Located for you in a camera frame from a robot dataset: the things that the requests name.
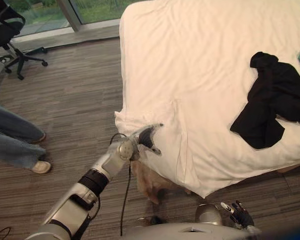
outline glass window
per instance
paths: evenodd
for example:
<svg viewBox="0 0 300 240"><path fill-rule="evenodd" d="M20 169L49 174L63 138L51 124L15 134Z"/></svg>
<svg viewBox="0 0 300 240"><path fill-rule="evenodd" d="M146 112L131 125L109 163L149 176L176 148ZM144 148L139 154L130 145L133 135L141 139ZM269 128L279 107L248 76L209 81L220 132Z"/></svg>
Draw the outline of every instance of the glass window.
<svg viewBox="0 0 300 240"><path fill-rule="evenodd" d="M69 23L56 0L5 0L25 18L18 36L69 27Z"/></svg>
<svg viewBox="0 0 300 240"><path fill-rule="evenodd" d="M70 0L82 24L121 18L126 7L140 0Z"/></svg>

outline black cloth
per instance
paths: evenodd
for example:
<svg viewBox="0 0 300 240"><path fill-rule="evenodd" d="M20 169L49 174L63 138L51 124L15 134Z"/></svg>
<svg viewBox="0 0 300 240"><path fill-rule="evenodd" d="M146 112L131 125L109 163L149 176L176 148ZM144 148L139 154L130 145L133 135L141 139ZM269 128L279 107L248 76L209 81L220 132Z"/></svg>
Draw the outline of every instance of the black cloth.
<svg viewBox="0 0 300 240"><path fill-rule="evenodd" d="M277 115L300 122L300 76L292 65L278 61L263 52L252 56L250 67L257 69L258 78L230 128L255 149L271 147L282 138L285 129Z"/></svg>

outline silver metal arm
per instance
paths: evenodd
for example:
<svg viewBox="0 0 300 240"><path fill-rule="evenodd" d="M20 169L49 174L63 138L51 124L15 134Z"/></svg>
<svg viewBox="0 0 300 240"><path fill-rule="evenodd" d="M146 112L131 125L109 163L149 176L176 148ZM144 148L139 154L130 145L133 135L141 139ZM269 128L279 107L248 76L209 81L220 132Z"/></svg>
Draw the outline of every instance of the silver metal arm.
<svg viewBox="0 0 300 240"><path fill-rule="evenodd" d="M106 154L52 207L38 231L26 240L79 240L92 219L89 211L98 202L99 194L127 161L139 158L138 145L161 154L153 143L153 135L161 126L144 127L112 143Z"/></svg>

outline white bed sheet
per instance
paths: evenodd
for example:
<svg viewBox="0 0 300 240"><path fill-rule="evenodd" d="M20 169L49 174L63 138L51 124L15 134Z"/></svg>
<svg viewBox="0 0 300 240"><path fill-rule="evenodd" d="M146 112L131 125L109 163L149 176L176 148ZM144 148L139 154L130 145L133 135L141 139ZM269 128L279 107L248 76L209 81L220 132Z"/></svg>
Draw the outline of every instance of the white bed sheet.
<svg viewBox="0 0 300 240"><path fill-rule="evenodd" d="M256 150L230 126L257 78L259 51L300 74L300 0L152 0L130 5L120 22L121 133L164 123L162 156L141 161L202 197L245 178L300 164L300 124Z"/></svg>

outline grass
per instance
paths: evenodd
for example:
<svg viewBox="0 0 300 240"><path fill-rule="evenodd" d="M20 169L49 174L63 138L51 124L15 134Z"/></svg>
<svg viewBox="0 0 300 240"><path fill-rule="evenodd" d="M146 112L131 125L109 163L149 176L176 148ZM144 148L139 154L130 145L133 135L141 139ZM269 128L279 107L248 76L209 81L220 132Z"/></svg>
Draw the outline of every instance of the grass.
<svg viewBox="0 0 300 240"><path fill-rule="evenodd" d="M119 19L132 3L140 0L76 0L77 10L82 22L95 23L112 19ZM26 19L26 24L44 23L49 20L65 19L57 5L29 9L21 13Z"/></svg>

